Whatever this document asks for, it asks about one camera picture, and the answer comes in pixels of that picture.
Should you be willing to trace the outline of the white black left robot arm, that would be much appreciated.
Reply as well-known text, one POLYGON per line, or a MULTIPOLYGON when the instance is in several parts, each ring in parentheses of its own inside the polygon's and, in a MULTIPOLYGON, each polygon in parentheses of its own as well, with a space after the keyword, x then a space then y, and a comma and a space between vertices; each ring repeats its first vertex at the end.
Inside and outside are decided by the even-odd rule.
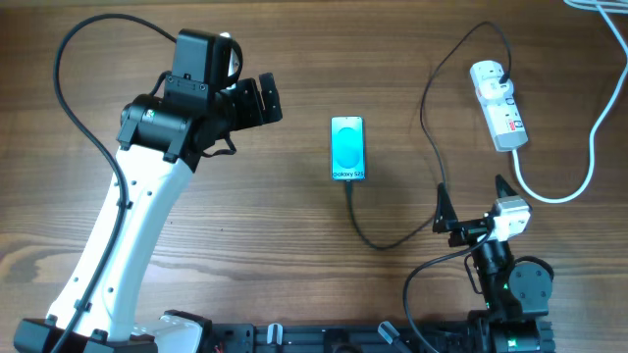
POLYGON ((241 76, 227 34, 184 29, 172 67, 121 114, 103 207, 70 279, 42 319, 20 322, 20 352, 200 352, 209 320, 170 310, 140 324, 138 293, 167 218, 217 141, 282 117, 274 77, 241 76))

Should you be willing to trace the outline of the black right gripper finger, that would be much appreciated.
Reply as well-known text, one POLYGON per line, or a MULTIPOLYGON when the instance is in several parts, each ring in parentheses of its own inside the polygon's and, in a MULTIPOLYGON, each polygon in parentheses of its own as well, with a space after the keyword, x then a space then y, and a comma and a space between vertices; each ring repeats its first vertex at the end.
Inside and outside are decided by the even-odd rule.
POLYGON ((434 217, 435 226, 454 226, 457 216, 451 204, 446 186, 443 182, 437 188, 437 206, 434 217))
POLYGON ((495 176, 497 198, 515 197, 518 193, 508 184, 502 175, 495 176))

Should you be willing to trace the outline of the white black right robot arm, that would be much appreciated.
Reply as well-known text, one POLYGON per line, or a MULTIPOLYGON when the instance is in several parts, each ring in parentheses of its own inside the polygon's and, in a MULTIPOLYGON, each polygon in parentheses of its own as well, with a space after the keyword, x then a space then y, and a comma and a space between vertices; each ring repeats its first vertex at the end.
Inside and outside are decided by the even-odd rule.
POLYGON ((527 227, 532 208, 505 181, 495 178, 497 199, 479 219, 457 218, 443 183, 437 189, 433 231, 448 233, 451 247, 468 246, 466 266, 477 273, 473 286, 483 296, 487 309, 467 317, 469 345, 473 352, 554 352, 556 350, 549 314, 554 271, 549 263, 534 257, 513 256, 508 240, 527 227))

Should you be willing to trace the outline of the light blue Galaxy smartphone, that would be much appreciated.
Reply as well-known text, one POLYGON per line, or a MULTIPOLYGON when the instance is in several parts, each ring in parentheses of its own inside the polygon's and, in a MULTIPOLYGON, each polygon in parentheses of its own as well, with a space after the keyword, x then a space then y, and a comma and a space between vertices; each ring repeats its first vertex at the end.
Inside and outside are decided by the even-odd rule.
POLYGON ((366 178, 364 120, 360 116, 331 118, 331 176, 333 180, 366 178))

